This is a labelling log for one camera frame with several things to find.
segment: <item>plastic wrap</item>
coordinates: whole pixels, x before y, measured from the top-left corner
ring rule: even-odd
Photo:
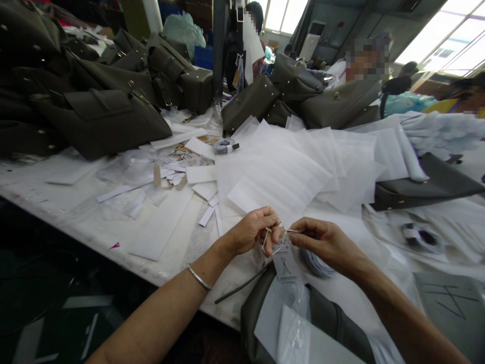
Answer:
[[[196,46],[206,47],[204,32],[193,23],[192,16],[189,13],[169,15],[165,20],[163,33],[167,38],[175,39],[187,45],[188,54],[192,63],[195,60]]]

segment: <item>silver bangle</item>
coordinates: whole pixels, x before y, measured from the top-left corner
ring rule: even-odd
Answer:
[[[205,283],[202,278],[200,278],[197,273],[194,272],[194,270],[192,269],[192,267],[190,266],[190,264],[188,265],[188,270],[190,271],[190,273],[192,273],[192,275],[194,276],[194,278],[202,285],[202,287],[204,287],[207,291],[212,291],[212,287],[209,286],[207,283]]]

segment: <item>hang tag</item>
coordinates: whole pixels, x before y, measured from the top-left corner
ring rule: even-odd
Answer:
[[[241,77],[241,72],[239,71],[239,68],[236,69],[236,73],[234,74],[234,80],[232,81],[232,86],[234,88],[237,88],[237,85],[239,84],[239,78]]]
[[[300,269],[293,257],[289,234],[280,240],[279,249],[273,253],[274,267],[280,283],[295,282],[300,275]]]

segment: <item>paper scrap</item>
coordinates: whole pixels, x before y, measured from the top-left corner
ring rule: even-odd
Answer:
[[[215,207],[209,206],[207,208],[206,212],[204,213],[204,215],[202,215],[202,218],[199,221],[199,225],[205,227],[207,225],[207,223],[209,222],[209,219],[211,218],[211,216],[214,213],[214,210],[215,209],[216,209]]]

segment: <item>right hand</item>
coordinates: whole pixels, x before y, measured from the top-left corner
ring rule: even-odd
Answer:
[[[290,234],[293,245],[311,251],[352,280],[375,268],[369,258],[333,222],[303,217],[290,229],[302,230],[301,234]]]

